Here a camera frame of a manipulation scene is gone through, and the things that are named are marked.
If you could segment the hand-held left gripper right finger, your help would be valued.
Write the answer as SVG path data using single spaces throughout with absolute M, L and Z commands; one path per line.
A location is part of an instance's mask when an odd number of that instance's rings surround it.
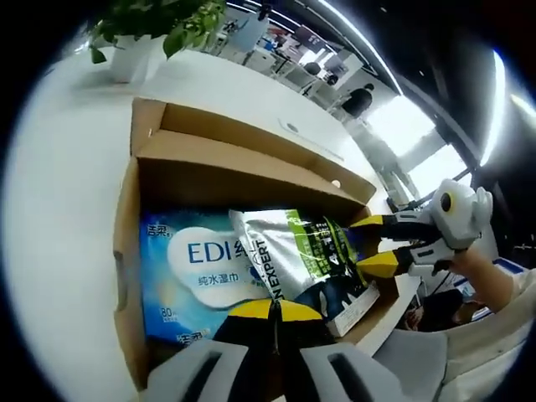
M 276 349 L 288 401 L 403 401 L 400 381 L 351 343 L 338 343 L 308 306 L 276 303 Z

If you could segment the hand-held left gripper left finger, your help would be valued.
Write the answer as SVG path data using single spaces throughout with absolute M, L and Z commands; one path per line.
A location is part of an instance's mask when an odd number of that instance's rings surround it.
M 155 368 L 147 401 L 267 401 L 276 338 L 276 304 L 248 301 L 229 311 L 210 339 Z

